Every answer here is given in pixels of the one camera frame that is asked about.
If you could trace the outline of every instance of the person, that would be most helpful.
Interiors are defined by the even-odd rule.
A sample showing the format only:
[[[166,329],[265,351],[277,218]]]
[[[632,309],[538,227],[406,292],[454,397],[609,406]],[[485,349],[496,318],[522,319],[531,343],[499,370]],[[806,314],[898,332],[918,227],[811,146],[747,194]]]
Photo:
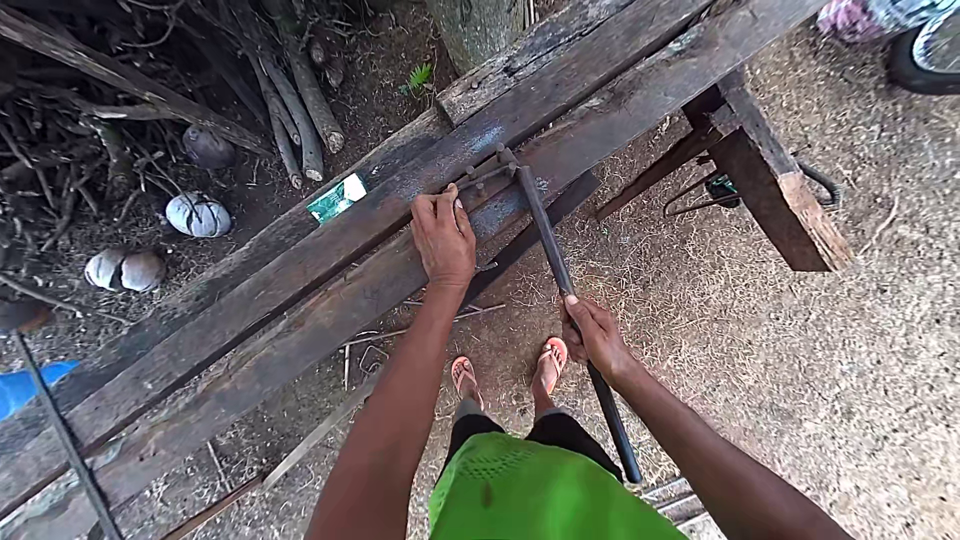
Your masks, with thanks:
[[[412,205],[429,279],[422,307],[330,471],[307,539],[403,538],[411,485],[434,420],[453,317],[473,275],[475,244],[456,186]],[[564,299],[563,338],[546,341],[525,439],[484,412],[473,366],[452,365],[462,401],[430,498],[431,538],[683,538],[631,494],[620,470],[550,393],[568,359],[589,358],[673,458],[718,527],[737,538],[849,538],[816,504],[713,431],[624,344],[597,304]],[[579,326],[581,335],[571,322]]]

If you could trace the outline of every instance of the fabric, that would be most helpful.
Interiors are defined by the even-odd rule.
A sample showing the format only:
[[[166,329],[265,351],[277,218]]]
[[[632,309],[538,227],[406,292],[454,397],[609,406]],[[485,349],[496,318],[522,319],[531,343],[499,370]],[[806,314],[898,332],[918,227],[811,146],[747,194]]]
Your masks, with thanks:
[[[817,27],[828,36],[862,43],[906,32],[957,9],[960,0],[832,0],[820,9]]]
[[[503,428],[480,410],[480,405],[473,407],[470,403],[465,404],[465,402],[472,402],[476,405],[473,400],[466,399],[462,400],[457,407],[457,414],[454,415],[456,421],[453,423],[453,432],[450,434],[450,446],[446,453],[444,468],[472,435],[505,432]],[[469,410],[476,410],[478,413],[460,414]],[[551,408],[544,411],[541,417],[534,421],[534,426],[525,440],[538,442],[546,446],[556,446],[589,457],[614,475],[618,481],[623,482],[623,474],[620,472],[620,468],[613,463],[603,448],[572,416],[566,414],[560,408]]]
[[[563,418],[573,420],[551,414],[540,421]],[[468,419],[493,424],[476,414],[460,422]],[[434,540],[684,538],[596,461],[499,430],[463,443],[434,488],[429,513]]]

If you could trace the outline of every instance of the black shorts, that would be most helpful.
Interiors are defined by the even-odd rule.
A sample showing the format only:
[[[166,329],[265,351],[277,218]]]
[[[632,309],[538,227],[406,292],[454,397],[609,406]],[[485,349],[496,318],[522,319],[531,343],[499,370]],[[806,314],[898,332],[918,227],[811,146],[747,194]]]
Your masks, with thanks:
[[[468,414],[454,422],[453,432],[450,434],[450,450],[446,453],[444,469],[446,469],[446,464],[450,462],[453,455],[467,442],[467,439],[478,433],[490,432],[504,433],[506,431],[482,414]],[[623,474],[620,472],[620,468],[613,463],[603,448],[593,440],[593,437],[567,414],[555,412],[540,417],[539,420],[534,422],[533,429],[530,430],[530,434],[524,440],[547,446],[556,446],[585,455],[610,471],[618,481],[623,483]]]

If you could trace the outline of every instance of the tire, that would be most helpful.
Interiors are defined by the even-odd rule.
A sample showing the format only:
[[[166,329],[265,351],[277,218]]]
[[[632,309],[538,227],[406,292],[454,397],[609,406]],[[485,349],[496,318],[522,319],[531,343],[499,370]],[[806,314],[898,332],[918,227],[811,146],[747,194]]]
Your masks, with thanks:
[[[930,71],[917,65],[914,42],[923,29],[924,26],[915,28],[894,39],[887,64],[890,81],[918,94],[960,94],[960,72]]]

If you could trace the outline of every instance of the small green plant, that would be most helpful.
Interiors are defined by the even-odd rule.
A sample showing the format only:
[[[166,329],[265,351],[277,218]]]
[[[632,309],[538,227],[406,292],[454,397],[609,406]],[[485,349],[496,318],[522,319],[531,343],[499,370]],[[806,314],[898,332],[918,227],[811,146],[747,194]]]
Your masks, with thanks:
[[[419,92],[425,87],[429,88],[430,84],[427,81],[430,80],[431,75],[433,75],[433,65],[429,62],[418,65],[410,72],[407,84],[400,87],[400,93],[406,96]]]

